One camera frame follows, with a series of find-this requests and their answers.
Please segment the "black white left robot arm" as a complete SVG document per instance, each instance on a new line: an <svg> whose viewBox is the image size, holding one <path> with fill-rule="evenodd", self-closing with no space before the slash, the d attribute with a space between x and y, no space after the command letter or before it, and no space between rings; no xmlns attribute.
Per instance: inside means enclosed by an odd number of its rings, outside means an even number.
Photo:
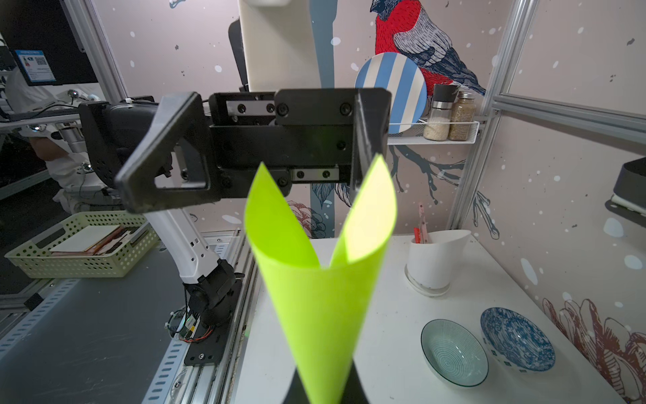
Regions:
<svg viewBox="0 0 646 404"><path fill-rule="evenodd" d="M386 150L390 106L385 89L287 89L99 101L78 112L99 178L146 217L178 268L189 312L216 326L235 305L235 271L186 208L246 197L260 165L284 195L296 183L356 190Z"/></svg>

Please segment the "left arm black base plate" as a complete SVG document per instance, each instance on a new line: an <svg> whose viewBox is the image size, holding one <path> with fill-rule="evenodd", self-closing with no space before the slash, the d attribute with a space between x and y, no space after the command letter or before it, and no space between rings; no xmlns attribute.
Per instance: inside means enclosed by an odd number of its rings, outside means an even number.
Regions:
<svg viewBox="0 0 646 404"><path fill-rule="evenodd" d="M230 303L228 316L223 322L218 323L217 327L211 330L211 334L206 339L197 343L190 343L183 360L184 365L218 365L222 361L241 289L242 281L237 280L233 286L232 293L227 296L228 302Z"/></svg>

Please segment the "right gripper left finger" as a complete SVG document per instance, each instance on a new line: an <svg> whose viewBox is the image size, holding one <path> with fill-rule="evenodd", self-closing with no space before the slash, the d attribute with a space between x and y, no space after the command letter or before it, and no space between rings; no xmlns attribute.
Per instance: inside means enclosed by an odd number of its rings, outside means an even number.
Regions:
<svg viewBox="0 0 646 404"><path fill-rule="evenodd" d="M309 404L306 390L299 376L299 370L295 369L283 404Z"/></svg>

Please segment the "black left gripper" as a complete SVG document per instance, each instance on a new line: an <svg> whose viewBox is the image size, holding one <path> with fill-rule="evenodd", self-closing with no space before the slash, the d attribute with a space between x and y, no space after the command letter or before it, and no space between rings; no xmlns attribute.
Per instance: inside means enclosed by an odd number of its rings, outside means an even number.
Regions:
<svg viewBox="0 0 646 404"><path fill-rule="evenodd" d="M210 129L197 92L158 104L151 126L115 177L126 210L145 214L245 197L260 165L283 195L294 184L344 183L356 195L373 158L385 155L391 94L385 89L284 89L218 93ZM202 185L158 188L155 178L178 140L191 135Z"/></svg>

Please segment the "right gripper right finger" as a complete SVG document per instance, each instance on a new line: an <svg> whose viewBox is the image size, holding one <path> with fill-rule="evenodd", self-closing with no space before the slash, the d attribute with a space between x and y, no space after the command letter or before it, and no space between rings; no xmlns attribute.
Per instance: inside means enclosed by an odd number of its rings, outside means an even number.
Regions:
<svg viewBox="0 0 646 404"><path fill-rule="evenodd" d="M363 385L355 363L352 363L348 374L341 398L341 404L369 404L368 397L363 390Z"/></svg>

